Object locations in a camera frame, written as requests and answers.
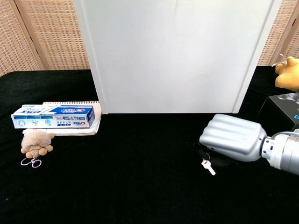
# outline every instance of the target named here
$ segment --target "silver key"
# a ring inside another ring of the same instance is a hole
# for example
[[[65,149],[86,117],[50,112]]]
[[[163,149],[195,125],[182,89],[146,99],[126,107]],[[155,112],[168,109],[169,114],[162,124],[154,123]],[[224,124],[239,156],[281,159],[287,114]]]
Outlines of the silver key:
[[[209,170],[213,176],[216,174],[213,168],[211,167],[211,162],[209,160],[203,160],[201,164],[205,169]]]

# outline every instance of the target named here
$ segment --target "stuffed animal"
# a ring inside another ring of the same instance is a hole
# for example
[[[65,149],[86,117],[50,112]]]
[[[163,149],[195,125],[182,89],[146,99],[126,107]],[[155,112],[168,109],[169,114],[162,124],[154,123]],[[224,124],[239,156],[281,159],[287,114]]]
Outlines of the stuffed animal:
[[[21,152],[26,154],[26,157],[29,159],[36,159],[40,155],[46,155],[53,150],[51,140],[54,136],[52,133],[48,134],[45,131],[33,130],[24,135],[21,143]]]
[[[299,91],[299,59],[290,56],[284,62],[273,66],[275,66],[275,73],[278,74],[275,87]]]

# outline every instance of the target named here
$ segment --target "white board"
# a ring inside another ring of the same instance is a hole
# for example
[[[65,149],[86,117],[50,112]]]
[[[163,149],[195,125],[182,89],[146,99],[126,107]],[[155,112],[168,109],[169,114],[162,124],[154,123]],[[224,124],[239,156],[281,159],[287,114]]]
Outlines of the white board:
[[[239,111],[281,0],[74,0],[103,113]]]

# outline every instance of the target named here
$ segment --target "notebook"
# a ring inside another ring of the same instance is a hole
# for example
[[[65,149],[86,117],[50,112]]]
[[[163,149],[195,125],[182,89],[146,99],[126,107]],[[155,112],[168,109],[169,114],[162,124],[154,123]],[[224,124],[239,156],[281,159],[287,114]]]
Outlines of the notebook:
[[[100,120],[102,116],[102,109],[99,101],[63,101],[63,102],[44,102],[43,105],[92,105],[95,120],[89,128],[43,128],[43,130],[47,133],[54,133],[56,136],[84,136],[84,135],[94,135],[98,132],[100,126]],[[34,129],[25,129],[23,134],[27,134]]]

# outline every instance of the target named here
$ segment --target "black tablecloth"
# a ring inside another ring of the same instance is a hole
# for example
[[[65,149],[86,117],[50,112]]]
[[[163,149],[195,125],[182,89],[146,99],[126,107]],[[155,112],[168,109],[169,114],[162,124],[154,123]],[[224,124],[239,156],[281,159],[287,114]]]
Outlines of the black tablecloth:
[[[256,121],[267,96],[290,92],[275,88],[275,77],[274,68],[258,67],[234,116]],[[192,145],[213,114],[103,115],[96,135],[56,137],[41,167],[23,167],[22,130],[10,114],[47,100],[97,100],[90,71],[0,78],[1,224],[297,222],[298,176],[266,160],[216,176],[202,168]]]

